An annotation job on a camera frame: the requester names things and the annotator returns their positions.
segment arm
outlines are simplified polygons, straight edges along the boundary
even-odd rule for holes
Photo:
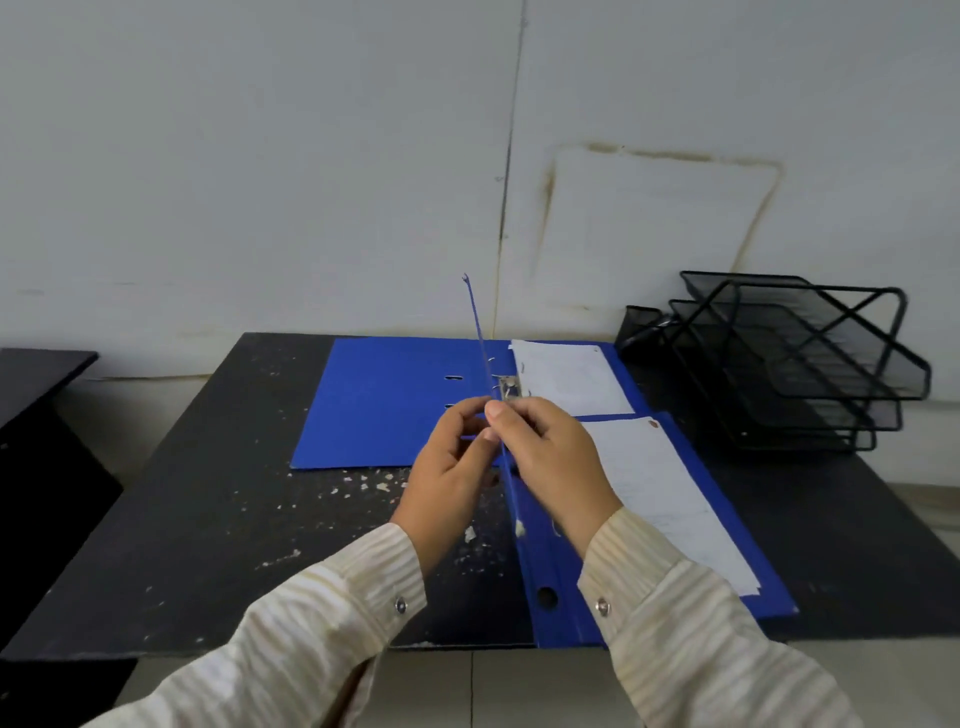
[[[472,518],[499,446],[476,417],[487,399],[446,410],[390,523],[257,599],[227,644],[90,725],[352,725],[380,653],[426,606],[423,576]]]
[[[622,507],[576,420],[538,398],[512,406],[490,402],[491,427],[584,558],[580,592],[648,726],[861,724],[832,676],[767,640],[726,581]]]

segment black table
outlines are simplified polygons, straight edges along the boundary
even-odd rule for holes
[[[385,522],[407,469],[288,470],[333,340],[245,334],[4,656],[206,651],[254,599]],[[960,634],[960,562],[858,457],[731,451],[670,361],[630,368],[675,415],[800,606],[762,623],[772,638]],[[477,539],[427,580],[429,606],[395,646],[533,644],[500,491],[485,494],[474,528]]]
[[[95,352],[0,349],[0,645],[122,492],[51,404],[96,358]],[[86,722],[113,704],[134,665],[0,661],[0,724]]]

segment paper sheet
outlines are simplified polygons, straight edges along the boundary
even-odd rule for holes
[[[516,339],[511,347],[524,397],[547,398],[574,417],[634,413],[599,347]]]
[[[623,504],[659,529],[687,558],[710,567],[740,596],[759,594],[759,582],[670,438],[655,420],[584,423]]]

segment wall stain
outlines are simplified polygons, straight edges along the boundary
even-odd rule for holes
[[[677,161],[693,161],[693,162],[702,162],[702,163],[714,163],[714,164],[732,164],[738,167],[769,167],[777,171],[777,175],[774,177],[773,182],[770,184],[770,189],[767,190],[767,193],[763,196],[763,199],[760,201],[759,206],[756,209],[756,214],[754,215],[753,220],[751,220],[750,225],[747,228],[747,232],[744,235],[743,242],[740,243],[740,247],[737,248],[736,255],[733,257],[733,263],[731,265],[730,272],[736,273],[741,270],[743,267],[747,252],[750,251],[750,247],[754,241],[754,234],[757,227],[759,227],[760,220],[763,218],[764,214],[767,211],[767,208],[770,206],[771,202],[774,199],[774,196],[777,194],[777,190],[780,188],[780,181],[783,179],[784,169],[783,162],[777,161],[776,159],[765,159],[765,158],[755,158],[755,157],[718,157],[717,155],[708,154],[706,152],[690,152],[687,150],[650,150],[650,149],[639,149],[626,147],[622,144],[613,144],[609,141],[589,141],[583,142],[581,144],[564,144],[561,145],[558,149],[560,152],[563,149],[570,149],[576,147],[584,147],[590,152],[595,152],[597,154],[604,155],[615,155],[615,154],[627,154],[633,157],[643,157],[647,159],[675,159]],[[550,205],[553,202],[553,191],[557,184],[557,159],[554,155],[553,161],[550,162],[550,167],[546,171],[546,178],[543,184],[543,220],[540,224],[540,238],[537,241],[537,247],[534,250],[534,260],[533,266],[530,269],[530,280],[532,280],[537,274],[537,268],[540,264],[540,255],[543,252],[543,238],[546,235],[546,224],[550,217]],[[577,308],[583,310],[589,310],[588,306],[576,306]]]
[[[543,179],[543,220],[540,221],[540,235],[537,238],[537,247],[534,249],[534,264],[530,269],[530,280],[537,274],[537,265],[540,263],[540,253],[543,250],[543,238],[546,235],[546,221],[550,217],[550,205],[553,203],[553,189],[557,186],[557,160],[550,162]]]

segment fingernail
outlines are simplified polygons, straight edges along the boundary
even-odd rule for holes
[[[484,407],[484,412],[487,414],[487,417],[491,420],[495,420],[501,414],[503,410],[507,408],[507,405],[500,400],[490,400],[487,402],[487,406]]]

